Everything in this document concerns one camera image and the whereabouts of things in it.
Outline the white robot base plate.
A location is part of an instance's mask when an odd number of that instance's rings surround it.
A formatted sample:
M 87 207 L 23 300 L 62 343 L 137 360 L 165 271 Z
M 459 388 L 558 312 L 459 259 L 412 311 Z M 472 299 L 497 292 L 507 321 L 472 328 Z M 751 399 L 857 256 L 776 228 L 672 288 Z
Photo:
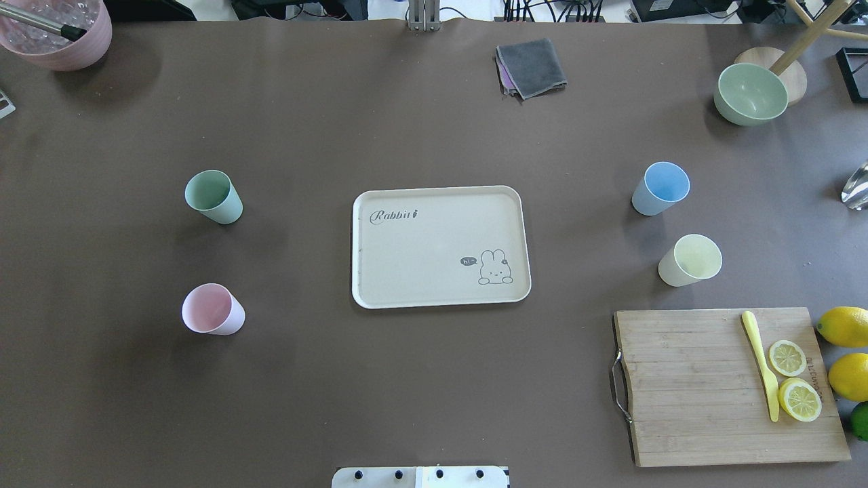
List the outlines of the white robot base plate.
M 344 467 L 332 487 L 509 487 L 509 469 L 501 466 Z

